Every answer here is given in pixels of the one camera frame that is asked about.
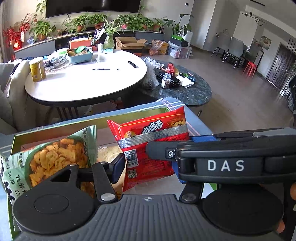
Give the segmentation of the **open cardboard box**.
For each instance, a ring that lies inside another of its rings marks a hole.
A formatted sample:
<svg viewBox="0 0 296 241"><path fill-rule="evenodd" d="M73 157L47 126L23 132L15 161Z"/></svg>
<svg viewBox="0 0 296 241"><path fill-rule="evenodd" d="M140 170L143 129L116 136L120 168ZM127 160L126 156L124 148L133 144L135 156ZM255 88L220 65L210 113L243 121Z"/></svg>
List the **open cardboard box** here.
<svg viewBox="0 0 296 241"><path fill-rule="evenodd" d="M146 39L137 40L135 37L115 37L116 50L134 50L145 47Z"/></svg>

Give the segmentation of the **blue plastic basket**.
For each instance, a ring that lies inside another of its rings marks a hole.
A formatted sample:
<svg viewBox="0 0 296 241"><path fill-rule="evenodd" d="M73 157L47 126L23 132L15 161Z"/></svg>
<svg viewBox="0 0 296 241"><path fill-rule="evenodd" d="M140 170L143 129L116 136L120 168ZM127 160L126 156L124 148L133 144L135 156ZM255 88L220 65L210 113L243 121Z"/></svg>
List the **blue plastic basket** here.
<svg viewBox="0 0 296 241"><path fill-rule="evenodd" d="M71 51L68 51L67 57L69 59L69 62L71 64L80 64L80 63L85 63L88 62L92 59L93 57L93 51L91 49L83 50L80 53L74 54Z"/></svg>

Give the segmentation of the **red snack bag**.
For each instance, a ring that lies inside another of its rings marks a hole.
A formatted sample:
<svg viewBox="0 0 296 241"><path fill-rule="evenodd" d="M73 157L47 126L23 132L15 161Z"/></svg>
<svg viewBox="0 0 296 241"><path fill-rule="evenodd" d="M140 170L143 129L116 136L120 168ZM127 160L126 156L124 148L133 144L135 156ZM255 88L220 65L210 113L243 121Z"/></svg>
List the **red snack bag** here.
<svg viewBox="0 0 296 241"><path fill-rule="evenodd" d="M189 140L183 106L122 124L107 120L107 124L127 161L123 192L174 174L175 157L168 156L173 147L166 142Z"/></svg>

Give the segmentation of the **blue striped tablecloth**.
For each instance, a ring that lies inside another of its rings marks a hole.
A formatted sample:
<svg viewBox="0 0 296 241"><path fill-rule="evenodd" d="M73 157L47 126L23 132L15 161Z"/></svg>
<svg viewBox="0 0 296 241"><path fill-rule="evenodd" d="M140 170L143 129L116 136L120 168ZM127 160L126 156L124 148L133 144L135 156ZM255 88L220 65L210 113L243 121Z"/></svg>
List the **blue striped tablecloth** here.
<svg viewBox="0 0 296 241"><path fill-rule="evenodd" d="M116 193L135 185L177 174L178 166L155 161L145 153L150 141L205 139L208 127L182 102L164 98L123 111L93 115L16 135L10 156L1 155L1 210L7 210L9 238L18 235L13 222L15 201L69 164L91 167L107 160L105 144L116 143L125 154Z"/></svg>

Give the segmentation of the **glass vase with plant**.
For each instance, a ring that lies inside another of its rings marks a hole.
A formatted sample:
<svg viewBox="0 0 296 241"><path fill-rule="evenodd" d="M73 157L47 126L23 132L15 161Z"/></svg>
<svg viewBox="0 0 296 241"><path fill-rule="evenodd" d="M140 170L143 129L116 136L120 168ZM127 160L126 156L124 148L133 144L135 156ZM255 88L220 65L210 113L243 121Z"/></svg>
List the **glass vase with plant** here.
<svg viewBox="0 0 296 241"><path fill-rule="evenodd" d="M102 30L106 33L106 39L103 43L103 49L113 49L115 47L113 36L121 28L121 23L117 23L115 20L106 21L103 25Z"/></svg>

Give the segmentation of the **dark marble coffee table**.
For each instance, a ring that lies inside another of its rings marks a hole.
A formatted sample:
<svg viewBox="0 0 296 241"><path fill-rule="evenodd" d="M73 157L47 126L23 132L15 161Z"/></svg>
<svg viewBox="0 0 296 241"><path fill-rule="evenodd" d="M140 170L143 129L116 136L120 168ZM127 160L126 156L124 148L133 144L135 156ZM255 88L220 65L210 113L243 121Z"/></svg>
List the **dark marble coffee table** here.
<svg viewBox="0 0 296 241"><path fill-rule="evenodd" d="M212 98L212 89L200 75L181 65L175 67L182 74L187 74L194 79L193 85L185 88L181 85L171 85L168 89L163 89L160 85L155 89L145 89L140 87L138 90L145 95L146 99L157 100L165 97L172 97L180 100L188 107L200 107L207 104Z"/></svg>

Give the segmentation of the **grey dining chair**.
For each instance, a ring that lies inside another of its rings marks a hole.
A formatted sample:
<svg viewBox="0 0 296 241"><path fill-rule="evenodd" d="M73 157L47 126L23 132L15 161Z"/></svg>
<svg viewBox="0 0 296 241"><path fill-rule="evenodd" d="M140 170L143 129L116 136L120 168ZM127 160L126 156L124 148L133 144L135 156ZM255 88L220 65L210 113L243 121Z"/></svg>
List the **grey dining chair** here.
<svg viewBox="0 0 296 241"><path fill-rule="evenodd" d="M224 62L230 55L235 57L233 69L235 69L239 58L242 56L244 51L244 43L234 37L231 38L228 51L225 52L222 62Z"/></svg>

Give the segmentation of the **green cardboard box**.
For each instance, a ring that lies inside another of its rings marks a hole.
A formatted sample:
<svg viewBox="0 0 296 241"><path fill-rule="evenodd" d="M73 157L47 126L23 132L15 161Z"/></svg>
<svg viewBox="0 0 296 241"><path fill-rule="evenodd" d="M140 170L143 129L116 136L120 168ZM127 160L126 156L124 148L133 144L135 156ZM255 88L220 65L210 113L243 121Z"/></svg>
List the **green cardboard box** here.
<svg viewBox="0 0 296 241"><path fill-rule="evenodd" d="M117 123L133 121L139 118L160 114L169 111L164 104L153 102L149 104L138 105L133 108L115 110L107 113L96 114L84 118L63 121L50 126L41 126L25 132L13 135L9 155L19 152L26 144L45 141L53 138L70 135L87 126L96 125L97 129L107 128L107 120L113 120Z"/></svg>

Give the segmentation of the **red stool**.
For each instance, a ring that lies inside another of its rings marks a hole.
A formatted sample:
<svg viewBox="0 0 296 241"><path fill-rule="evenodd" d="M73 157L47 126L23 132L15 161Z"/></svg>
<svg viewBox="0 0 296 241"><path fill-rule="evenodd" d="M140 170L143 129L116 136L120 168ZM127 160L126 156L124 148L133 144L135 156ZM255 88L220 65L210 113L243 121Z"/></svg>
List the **red stool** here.
<svg viewBox="0 0 296 241"><path fill-rule="evenodd" d="M248 77L253 78L256 70L257 70L257 65L255 65L253 62L249 61L247 63L247 66L245 67L245 70L243 71L243 73L246 73Z"/></svg>

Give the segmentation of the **white round table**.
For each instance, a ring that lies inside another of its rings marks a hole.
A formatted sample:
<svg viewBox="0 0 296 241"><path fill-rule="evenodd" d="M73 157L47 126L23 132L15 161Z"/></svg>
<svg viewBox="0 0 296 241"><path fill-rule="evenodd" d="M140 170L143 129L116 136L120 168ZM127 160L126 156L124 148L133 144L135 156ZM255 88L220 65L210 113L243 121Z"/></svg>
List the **white round table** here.
<svg viewBox="0 0 296 241"><path fill-rule="evenodd" d="M131 92L140 85L146 72L145 62L130 52L95 52L91 61L49 72L42 81L34 82L32 76L27 77L25 90L32 100L45 106L80 107Z"/></svg>

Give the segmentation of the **yellow canister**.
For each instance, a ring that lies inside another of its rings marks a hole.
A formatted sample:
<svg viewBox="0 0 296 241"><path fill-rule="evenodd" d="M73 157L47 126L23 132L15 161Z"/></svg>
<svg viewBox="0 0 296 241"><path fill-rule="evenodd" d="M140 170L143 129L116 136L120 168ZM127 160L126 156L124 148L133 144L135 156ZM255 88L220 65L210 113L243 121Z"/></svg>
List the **yellow canister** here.
<svg viewBox="0 0 296 241"><path fill-rule="evenodd" d="M29 61L32 79L34 82L39 82L46 78L45 66L43 57L37 57Z"/></svg>

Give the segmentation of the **black television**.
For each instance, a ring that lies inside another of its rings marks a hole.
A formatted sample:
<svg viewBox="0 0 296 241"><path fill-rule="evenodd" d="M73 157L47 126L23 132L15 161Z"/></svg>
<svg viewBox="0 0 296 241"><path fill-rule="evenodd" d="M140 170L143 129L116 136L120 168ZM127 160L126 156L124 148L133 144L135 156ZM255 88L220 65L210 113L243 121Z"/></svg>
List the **black television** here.
<svg viewBox="0 0 296 241"><path fill-rule="evenodd" d="M121 11L137 13L140 0L48 0L46 18L82 12Z"/></svg>

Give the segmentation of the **clear storage bin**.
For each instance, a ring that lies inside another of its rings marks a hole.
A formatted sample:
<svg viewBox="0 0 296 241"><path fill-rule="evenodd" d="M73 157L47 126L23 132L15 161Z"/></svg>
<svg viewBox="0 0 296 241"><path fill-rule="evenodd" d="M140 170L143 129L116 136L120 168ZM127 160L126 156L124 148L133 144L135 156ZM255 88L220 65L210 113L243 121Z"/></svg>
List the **clear storage bin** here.
<svg viewBox="0 0 296 241"><path fill-rule="evenodd" d="M189 59L191 53L191 47L182 47L168 42L167 54L175 59Z"/></svg>

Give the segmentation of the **green chip snack bag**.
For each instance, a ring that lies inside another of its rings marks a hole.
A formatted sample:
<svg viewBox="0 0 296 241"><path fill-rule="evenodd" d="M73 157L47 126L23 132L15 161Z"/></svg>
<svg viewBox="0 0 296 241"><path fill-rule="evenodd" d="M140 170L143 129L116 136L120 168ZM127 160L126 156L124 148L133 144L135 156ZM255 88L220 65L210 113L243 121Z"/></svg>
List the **green chip snack bag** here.
<svg viewBox="0 0 296 241"><path fill-rule="evenodd" d="M11 205L25 192L70 164L89 168L97 161L97 129L88 126L59 141L1 155L1 180Z"/></svg>

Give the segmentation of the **black marker pen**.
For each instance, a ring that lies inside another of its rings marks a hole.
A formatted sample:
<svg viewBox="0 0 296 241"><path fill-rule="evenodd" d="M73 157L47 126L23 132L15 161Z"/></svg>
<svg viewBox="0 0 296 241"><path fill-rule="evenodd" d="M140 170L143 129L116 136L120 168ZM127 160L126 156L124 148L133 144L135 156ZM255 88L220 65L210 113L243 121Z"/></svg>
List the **black marker pen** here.
<svg viewBox="0 0 296 241"><path fill-rule="evenodd" d="M132 61L128 61L128 64L130 64L131 66L133 66L134 68L137 68L137 65L135 63L132 63Z"/></svg>

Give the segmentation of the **beige sofa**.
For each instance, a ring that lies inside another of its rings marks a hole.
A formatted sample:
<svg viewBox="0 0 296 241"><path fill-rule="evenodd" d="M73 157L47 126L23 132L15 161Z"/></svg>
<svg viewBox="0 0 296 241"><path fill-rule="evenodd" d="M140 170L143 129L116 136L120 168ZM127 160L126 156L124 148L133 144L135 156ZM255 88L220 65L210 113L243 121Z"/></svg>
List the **beige sofa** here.
<svg viewBox="0 0 296 241"><path fill-rule="evenodd" d="M36 107L25 90L25 81L31 75L29 61L13 68L13 64L1 64L1 133L5 135L36 126Z"/></svg>

